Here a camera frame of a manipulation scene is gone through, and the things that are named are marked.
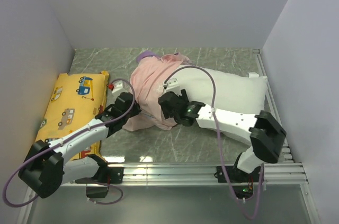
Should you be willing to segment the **pink pillowcase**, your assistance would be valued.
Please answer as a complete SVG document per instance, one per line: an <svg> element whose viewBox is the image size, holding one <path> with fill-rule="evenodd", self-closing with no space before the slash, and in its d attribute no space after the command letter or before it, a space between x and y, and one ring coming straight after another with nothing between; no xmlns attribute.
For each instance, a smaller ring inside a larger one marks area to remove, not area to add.
<svg viewBox="0 0 339 224"><path fill-rule="evenodd" d="M164 119L158 98L163 95L165 79L180 65L191 65L190 59L180 53L158 56L152 51L144 51L136 58L137 67L130 76L135 90L135 100L141 112L130 118L123 128L137 131L156 126L162 130L171 130L176 122Z"/></svg>

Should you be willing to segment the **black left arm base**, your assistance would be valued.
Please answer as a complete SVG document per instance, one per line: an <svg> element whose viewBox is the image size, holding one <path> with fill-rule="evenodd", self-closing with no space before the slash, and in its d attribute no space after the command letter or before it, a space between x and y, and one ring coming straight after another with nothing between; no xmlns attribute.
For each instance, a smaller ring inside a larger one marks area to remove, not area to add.
<svg viewBox="0 0 339 224"><path fill-rule="evenodd" d="M85 192L89 201L96 204L109 205L118 203L123 198L123 190L117 187L117 184L122 183L123 175L123 167L99 168L94 177L77 179L75 183L86 184ZM112 202L100 202L96 200L106 198L110 189L120 192L120 196L116 200Z"/></svg>

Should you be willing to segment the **white pillow insert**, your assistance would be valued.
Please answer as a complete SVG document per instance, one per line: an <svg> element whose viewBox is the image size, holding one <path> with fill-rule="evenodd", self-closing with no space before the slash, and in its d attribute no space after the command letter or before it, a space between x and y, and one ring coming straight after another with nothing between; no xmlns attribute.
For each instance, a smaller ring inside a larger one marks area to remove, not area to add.
<svg viewBox="0 0 339 224"><path fill-rule="evenodd" d="M180 65L176 78L180 94L186 90L189 101L198 101L221 109L243 114L259 114L264 109L267 77L251 73L248 77L224 73L206 68L190 68Z"/></svg>

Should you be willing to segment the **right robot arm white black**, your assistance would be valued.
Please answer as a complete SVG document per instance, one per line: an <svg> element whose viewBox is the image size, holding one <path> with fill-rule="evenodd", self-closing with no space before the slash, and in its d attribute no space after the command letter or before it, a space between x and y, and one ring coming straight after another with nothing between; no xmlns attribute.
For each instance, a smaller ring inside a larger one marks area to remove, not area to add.
<svg viewBox="0 0 339 224"><path fill-rule="evenodd" d="M259 173L264 163L276 164L280 158L286 131L268 112L243 114L215 109L208 104L189 101L185 91L180 94L167 92L158 99L164 118L190 127L219 130L249 148L239 154L232 167L226 170L231 182L243 183Z"/></svg>

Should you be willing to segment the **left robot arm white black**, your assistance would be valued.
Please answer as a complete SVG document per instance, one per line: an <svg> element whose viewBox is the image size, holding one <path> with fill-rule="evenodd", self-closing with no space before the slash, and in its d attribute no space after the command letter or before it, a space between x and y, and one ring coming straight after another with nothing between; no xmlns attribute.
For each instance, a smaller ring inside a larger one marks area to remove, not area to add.
<svg viewBox="0 0 339 224"><path fill-rule="evenodd" d="M111 170L101 157L90 154L77 160L72 158L121 130L139 112L134 96L121 93L113 104L80 129L51 142L35 142L19 170L19 178L41 198L51 196L62 184L75 180L88 179L100 184L110 181Z"/></svg>

